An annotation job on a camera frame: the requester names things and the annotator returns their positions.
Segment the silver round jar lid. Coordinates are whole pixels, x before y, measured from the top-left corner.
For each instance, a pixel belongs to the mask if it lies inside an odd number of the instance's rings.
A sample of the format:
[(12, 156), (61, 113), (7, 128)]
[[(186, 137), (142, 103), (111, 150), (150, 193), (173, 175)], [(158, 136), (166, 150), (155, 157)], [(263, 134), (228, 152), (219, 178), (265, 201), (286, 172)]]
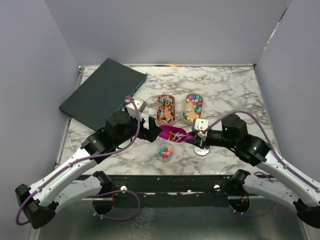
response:
[(205, 156), (210, 153), (210, 148), (199, 148), (195, 146), (193, 150), (199, 156)]

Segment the purple plastic scoop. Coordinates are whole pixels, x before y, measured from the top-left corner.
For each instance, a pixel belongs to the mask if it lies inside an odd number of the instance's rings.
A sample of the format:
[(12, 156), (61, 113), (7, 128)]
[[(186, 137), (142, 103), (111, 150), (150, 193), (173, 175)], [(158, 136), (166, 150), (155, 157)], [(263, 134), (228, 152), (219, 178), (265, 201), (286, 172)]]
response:
[(196, 137), (187, 133), (183, 128), (173, 125), (161, 125), (159, 137), (174, 143), (184, 143), (186, 141), (194, 141)]

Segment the pink tray of lollipops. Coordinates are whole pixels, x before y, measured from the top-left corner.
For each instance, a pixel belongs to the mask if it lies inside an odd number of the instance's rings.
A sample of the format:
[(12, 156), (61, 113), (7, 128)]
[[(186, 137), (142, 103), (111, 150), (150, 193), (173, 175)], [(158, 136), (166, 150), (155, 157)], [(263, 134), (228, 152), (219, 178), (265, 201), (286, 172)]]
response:
[(176, 99), (171, 94), (161, 94), (156, 98), (156, 120), (159, 125), (172, 126), (176, 121)]

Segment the beige tray of star candies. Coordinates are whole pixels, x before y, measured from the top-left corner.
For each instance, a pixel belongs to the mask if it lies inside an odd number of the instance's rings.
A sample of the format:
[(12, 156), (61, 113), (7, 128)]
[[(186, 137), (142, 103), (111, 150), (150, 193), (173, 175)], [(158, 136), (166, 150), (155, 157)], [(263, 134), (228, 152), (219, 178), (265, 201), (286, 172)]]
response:
[(182, 121), (187, 125), (192, 125), (195, 119), (202, 116), (204, 98), (197, 93), (186, 95), (182, 110)]

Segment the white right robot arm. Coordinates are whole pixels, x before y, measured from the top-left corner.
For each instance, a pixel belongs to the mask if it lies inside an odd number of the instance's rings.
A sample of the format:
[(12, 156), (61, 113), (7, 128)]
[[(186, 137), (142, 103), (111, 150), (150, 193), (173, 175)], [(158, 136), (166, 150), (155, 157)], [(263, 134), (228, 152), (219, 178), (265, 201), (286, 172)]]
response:
[(188, 143), (199, 148), (207, 146), (234, 150), (241, 161), (270, 174), (278, 182), (272, 183), (244, 170), (232, 177), (229, 189), (240, 196), (244, 192), (259, 195), (296, 212), (305, 224), (320, 227), (320, 183), (286, 161), (272, 146), (269, 139), (248, 133), (247, 124), (235, 111), (219, 119), (221, 130), (213, 130), (208, 120), (197, 118), (192, 123)]

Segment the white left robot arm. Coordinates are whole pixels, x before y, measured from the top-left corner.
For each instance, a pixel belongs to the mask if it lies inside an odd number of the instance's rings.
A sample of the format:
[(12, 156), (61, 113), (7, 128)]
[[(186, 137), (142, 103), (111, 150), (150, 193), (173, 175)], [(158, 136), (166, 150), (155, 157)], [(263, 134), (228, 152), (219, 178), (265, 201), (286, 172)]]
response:
[(72, 184), (79, 176), (100, 164), (104, 159), (119, 153), (119, 145), (136, 139), (154, 142), (162, 129), (153, 117), (144, 127), (142, 117), (135, 118), (125, 111), (114, 112), (97, 132), (90, 135), (75, 154), (41, 180), (21, 184), (15, 189), (19, 204), (18, 213), (24, 213), (26, 223), (39, 229), (49, 223), (56, 213), (74, 201), (87, 197), (114, 196), (119, 191), (111, 179), (101, 171), (86, 180)]

